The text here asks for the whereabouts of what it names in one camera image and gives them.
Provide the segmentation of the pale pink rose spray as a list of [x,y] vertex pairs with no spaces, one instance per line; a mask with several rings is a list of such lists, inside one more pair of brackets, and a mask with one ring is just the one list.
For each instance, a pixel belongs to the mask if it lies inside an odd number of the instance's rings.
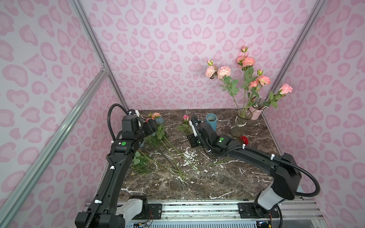
[[205,70],[205,76],[211,80],[219,80],[221,82],[220,86],[222,87],[222,90],[228,92],[228,94],[232,97],[236,108],[239,110],[238,103],[235,99],[235,96],[240,90],[237,87],[239,81],[231,77],[231,68],[228,66],[218,67],[212,59],[207,60],[207,64],[208,67]]

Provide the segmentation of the pink peony spray stem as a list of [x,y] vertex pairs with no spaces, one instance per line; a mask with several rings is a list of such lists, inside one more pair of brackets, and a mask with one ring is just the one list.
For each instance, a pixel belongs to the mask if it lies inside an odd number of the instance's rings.
[[238,66],[244,72],[244,82],[241,88],[244,90],[244,101],[247,102],[242,110],[240,110],[240,117],[249,115],[249,108],[253,105],[256,97],[259,96],[261,88],[271,83],[271,80],[267,76],[264,76],[263,70],[258,69],[255,72],[254,66],[256,65],[256,60],[249,56],[248,49],[249,47],[243,46],[240,49],[242,55],[236,59]]

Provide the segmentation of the pink artificial rose stem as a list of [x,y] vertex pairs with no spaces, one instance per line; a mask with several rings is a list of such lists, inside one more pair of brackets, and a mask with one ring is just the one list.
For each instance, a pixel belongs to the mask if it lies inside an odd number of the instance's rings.
[[291,93],[293,88],[288,84],[283,84],[279,91],[274,94],[273,92],[269,93],[269,97],[259,106],[259,110],[269,108],[273,106],[274,108],[278,107],[278,101],[285,97],[287,94]]

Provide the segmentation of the large pink rose stem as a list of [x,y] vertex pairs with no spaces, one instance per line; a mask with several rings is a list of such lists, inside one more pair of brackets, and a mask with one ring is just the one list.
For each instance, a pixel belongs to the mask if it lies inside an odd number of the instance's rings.
[[154,120],[159,119],[161,117],[162,117],[162,115],[160,113],[157,113],[157,112],[150,113],[149,116],[148,116],[149,119],[154,119]]

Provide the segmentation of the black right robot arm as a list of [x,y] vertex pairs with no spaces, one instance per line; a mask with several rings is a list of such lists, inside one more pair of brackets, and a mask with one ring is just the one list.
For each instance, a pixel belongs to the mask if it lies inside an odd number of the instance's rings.
[[[318,180],[305,169],[297,166],[292,155],[264,153],[249,147],[240,141],[225,135],[219,136],[207,122],[189,121],[193,133],[188,139],[192,147],[201,146],[209,155],[220,158],[228,156],[261,169],[273,178],[272,184],[263,190],[255,200],[255,206],[261,210],[271,210],[285,200],[293,200],[296,196],[315,197],[320,193]],[[299,192],[298,187],[302,178],[310,178],[315,189],[313,192]]]

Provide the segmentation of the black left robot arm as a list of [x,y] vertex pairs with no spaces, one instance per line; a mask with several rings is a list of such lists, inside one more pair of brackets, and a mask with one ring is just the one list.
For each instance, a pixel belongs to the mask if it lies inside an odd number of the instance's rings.
[[[121,108],[125,116],[122,130],[114,134],[111,114],[115,107]],[[143,120],[134,110],[126,110],[120,104],[113,104],[107,113],[107,126],[112,136],[111,149],[106,155],[107,171],[101,185],[86,212],[80,212],[75,219],[78,228],[124,228],[134,217],[147,213],[146,197],[133,197],[123,204],[117,214],[117,201],[125,175],[143,140],[158,129],[154,119]]]

